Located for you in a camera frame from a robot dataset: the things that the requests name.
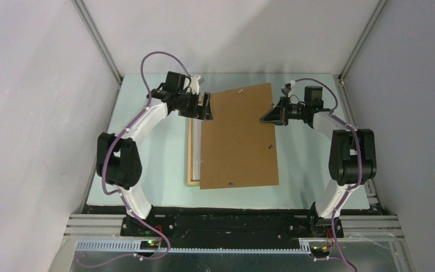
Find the beach landscape photo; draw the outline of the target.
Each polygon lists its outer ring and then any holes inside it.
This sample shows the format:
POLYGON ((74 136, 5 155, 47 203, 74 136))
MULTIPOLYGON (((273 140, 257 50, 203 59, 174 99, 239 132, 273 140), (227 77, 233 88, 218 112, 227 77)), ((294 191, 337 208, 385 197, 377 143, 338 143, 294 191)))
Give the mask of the beach landscape photo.
POLYGON ((192 124, 192 145, 193 145, 193 181, 199 181, 201 177, 201 131, 202 121, 193 120, 192 124))

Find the brown cardboard backing board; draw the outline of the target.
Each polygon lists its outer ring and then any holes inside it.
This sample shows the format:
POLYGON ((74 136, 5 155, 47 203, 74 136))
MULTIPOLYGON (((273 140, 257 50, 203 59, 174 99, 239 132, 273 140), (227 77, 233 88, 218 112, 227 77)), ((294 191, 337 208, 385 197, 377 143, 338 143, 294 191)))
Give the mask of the brown cardboard backing board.
POLYGON ((201 123, 200 188, 279 184, 276 134, 261 117, 272 108, 270 83, 213 93, 213 119, 201 123))

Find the wooden picture frame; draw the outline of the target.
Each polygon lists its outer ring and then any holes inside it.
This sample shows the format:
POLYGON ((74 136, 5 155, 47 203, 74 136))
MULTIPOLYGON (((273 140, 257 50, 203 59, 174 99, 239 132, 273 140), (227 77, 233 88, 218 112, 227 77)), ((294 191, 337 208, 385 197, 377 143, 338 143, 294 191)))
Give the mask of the wooden picture frame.
POLYGON ((187 120, 187 170, 186 170, 186 185, 188 187, 192 187, 192 186, 200 186, 200 180, 199 181, 193 181, 193 145, 192 145, 192 136, 193 136, 193 132, 192 132, 192 124, 193 124, 193 120, 197 120, 197 119, 193 119, 193 118, 189 118, 187 120))

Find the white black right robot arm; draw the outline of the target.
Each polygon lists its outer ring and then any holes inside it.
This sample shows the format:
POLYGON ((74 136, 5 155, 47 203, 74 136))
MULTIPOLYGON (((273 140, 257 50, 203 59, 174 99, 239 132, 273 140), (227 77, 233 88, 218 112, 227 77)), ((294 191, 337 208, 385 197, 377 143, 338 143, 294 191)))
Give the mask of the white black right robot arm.
POLYGON ((303 101, 293 103, 293 86, 282 87, 282 96, 264 116, 261 123, 287 126, 290 120, 300 120, 322 133, 330 141, 328 169, 331 177, 323 196, 308 212, 307 230, 315 237, 336 228, 340 212, 353 192, 373 179, 377 173, 374 133, 358 129, 324 107, 321 86, 306 86, 303 101))

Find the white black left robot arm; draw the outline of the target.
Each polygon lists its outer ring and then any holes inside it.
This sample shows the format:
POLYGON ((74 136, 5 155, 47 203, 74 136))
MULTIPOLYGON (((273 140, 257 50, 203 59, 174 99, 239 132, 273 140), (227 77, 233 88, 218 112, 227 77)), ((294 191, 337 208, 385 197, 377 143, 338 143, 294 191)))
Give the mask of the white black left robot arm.
POLYGON ((168 72, 157 88, 148 89, 146 103, 119 133, 101 133, 97 139, 96 173, 105 195, 118 194, 134 228, 143 236, 155 232, 156 220, 149 216, 152 205, 140 184, 143 166, 138 147, 153 128, 173 111, 179 116, 212 120, 211 95, 200 93, 201 75, 168 72))

